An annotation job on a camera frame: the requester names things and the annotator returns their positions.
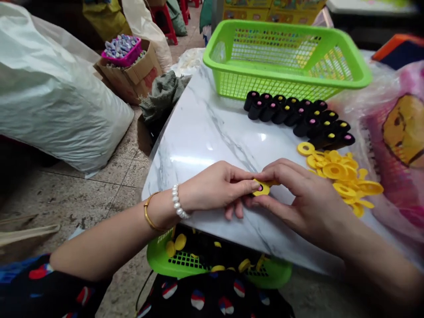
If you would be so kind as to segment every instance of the bracelet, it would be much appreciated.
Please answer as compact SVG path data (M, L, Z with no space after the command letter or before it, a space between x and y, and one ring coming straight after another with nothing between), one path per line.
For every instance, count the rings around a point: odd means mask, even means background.
M174 203L174 208L177 209L177 215L182 219L189 219L190 215L188 215L181 207L180 198L178 197L178 184L172 187L172 202Z
M151 221L151 219L149 218L149 215L147 214L147 207L149 206L149 203L150 203L150 199L151 199L151 197L152 197L152 196L154 196L155 194L158 194L159 192L160 192L160 191L153 193L153 194L152 194L151 196L149 196L149 198L147 199L146 203L144 204L144 217L146 218L147 223L149 223L150 227L151 227L153 230L155 230L155 231L159 231L159 232L165 232L165 231L167 231L167 229L162 229L162 228L159 228L159 227L155 226L155 225L153 224L153 222Z

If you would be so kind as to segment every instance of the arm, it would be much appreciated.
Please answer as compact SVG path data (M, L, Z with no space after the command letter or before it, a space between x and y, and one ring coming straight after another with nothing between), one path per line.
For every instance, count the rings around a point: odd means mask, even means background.
M242 218L239 198L259 187L252 178L252 173L225 161L215 163L179 186L181 207L188 213L225 207L228 219L234 212L238 218ZM90 281L111 277L152 238L161 234L153 230L145 219L144 203L104 220L65 242L52 253L52 268ZM148 215L159 228L171 228L179 222L171 190L151 198Z
M248 205L267 208L309 242L341 257L390 303L413 310L423 302L423 274L356 218L330 182L286 159L269 164L255 178L277 180L296 198L287 205L259 196L248 199Z

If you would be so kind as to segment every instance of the patterned clothing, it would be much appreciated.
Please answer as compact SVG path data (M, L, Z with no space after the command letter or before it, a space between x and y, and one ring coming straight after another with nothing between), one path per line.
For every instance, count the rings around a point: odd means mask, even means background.
M111 279L90 282L54 271L49 255L0 267L0 317L94 318ZM158 275L136 318L294 317L277 290L226 270L183 279Z

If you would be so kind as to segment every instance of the tile floor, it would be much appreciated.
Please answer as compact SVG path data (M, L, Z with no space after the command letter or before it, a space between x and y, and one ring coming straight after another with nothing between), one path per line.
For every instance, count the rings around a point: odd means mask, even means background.
M174 63L186 49L204 47L199 33L201 7L196 9L192 5L188 35L179 37L178 45L170 44ZM142 180L148 172L149 159L137 147L136 119L141 111L138 107L133 109L136 115L127 133L108 165L94 177L86 180L82 173L59 162L48 169L31 170L19 183L3 205L0 219L35 213L38 216L28 223L1 227L0 230L56 223L62 228L48 237L9 245L5 254L0 255L0 264L52 251L78 226L92 227L137 202ZM144 249L114 275L96 317L133 317L136 298L150 270ZM154 275L141 295L139 306L145 300L153 279ZM281 292L300 318L369 317L366 307L346 285L304 269L295 267L291 280Z

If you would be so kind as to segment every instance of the gold bangle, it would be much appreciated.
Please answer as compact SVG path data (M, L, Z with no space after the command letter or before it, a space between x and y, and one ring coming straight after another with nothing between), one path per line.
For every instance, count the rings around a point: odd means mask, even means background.
M165 232L166 229L162 229L159 228L157 226L155 226L153 224L153 222L150 220L149 215L147 214L147 207L149 206L149 202L152 196L154 196L155 194L158 194L160 191L153 193L151 196L149 196L149 198L147 199L146 203L144 204L144 216L146 217L147 223L149 223L150 227L155 230L155 231L159 231L159 232Z

